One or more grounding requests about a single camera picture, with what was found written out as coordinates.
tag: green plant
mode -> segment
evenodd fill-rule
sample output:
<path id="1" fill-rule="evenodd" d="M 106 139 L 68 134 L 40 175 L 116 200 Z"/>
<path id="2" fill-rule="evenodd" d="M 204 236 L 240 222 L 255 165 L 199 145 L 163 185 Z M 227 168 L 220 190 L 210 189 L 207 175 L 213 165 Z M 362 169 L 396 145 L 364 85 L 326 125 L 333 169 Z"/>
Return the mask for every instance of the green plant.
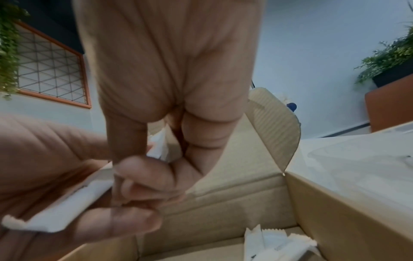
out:
<path id="1" fill-rule="evenodd" d="M 18 57 L 17 44 L 19 33 L 15 22 L 28 16 L 26 10 L 7 0 L 0 0 L 0 92 L 5 99 L 18 91 Z"/>
<path id="2" fill-rule="evenodd" d="M 412 4 L 408 2 L 408 5 L 413 12 Z M 375 50 L 373 51 L 372 56 L 362 60 L 361 66 L 356 67 L 355 69 L 366 69 L 357 77 L 356 83 L 363 83 L 366 80 L 381 74 L 385 70 L 393 68 L 394 66 L 413 58 L 413 22 L 406 27 L 408 29 L 406 36 L 393 41 L 391 44 L 380 42 L 380 44 L 384 46 L 384 49 Z"/>

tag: wall decoration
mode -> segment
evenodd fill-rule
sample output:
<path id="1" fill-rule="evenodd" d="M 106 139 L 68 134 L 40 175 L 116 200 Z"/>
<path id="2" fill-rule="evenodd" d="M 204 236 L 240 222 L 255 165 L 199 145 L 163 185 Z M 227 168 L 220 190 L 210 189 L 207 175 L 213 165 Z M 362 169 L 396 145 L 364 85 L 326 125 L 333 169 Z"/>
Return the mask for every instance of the wall decoration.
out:
<path id="1" fill-rule="evenodd" d="M 18 23 L 19 93 L 91 108 L 82 54 Z"/>

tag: white wall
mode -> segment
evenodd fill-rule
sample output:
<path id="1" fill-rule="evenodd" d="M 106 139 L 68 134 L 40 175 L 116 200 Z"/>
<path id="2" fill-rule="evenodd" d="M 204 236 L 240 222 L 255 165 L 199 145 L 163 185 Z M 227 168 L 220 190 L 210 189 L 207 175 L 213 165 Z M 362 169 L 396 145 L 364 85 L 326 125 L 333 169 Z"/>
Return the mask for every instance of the white wall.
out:
<path id="1" fill-rule="evenodd" d="M 33 118 L 51 120 L 78 128 L 106 133 L 105 118 L 100 109 L 96 84 L 86 62 L 92 108 L 85 109 L 26 95 L 13 95 L 11 101 L 0 98 L 0 113 L 22 114 Z"/>
<path id="2" fill-rule="evenodd" d="M 368 122 L 362 58 L 406 34 L 406 0 L 268 0 L 253 81 L 298 106 L 303 138 Z"/>

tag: brown wooden furniture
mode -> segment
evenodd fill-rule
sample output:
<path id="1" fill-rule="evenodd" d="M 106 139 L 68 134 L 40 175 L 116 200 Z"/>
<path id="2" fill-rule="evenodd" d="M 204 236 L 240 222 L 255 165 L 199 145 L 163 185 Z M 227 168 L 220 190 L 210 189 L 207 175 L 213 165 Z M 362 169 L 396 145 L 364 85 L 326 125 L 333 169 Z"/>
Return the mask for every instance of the brown wooden furniture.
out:
<path id="1" fill-rule="evenodd" d="M 413 74 L 365 96 L 371 131 L 413 121 Z"/>

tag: geometric wire pattern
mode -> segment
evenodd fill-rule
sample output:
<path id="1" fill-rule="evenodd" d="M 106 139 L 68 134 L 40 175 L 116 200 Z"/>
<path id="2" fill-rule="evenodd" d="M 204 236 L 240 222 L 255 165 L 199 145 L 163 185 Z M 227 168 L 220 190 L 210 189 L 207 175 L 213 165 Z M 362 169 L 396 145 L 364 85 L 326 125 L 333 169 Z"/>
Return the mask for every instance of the geometric wire pattern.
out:
<path id="1" fill-rule="evenodd" d="M 16 25 L 19 88 L 87 104 L 78 56 L 55 43 Z"/>

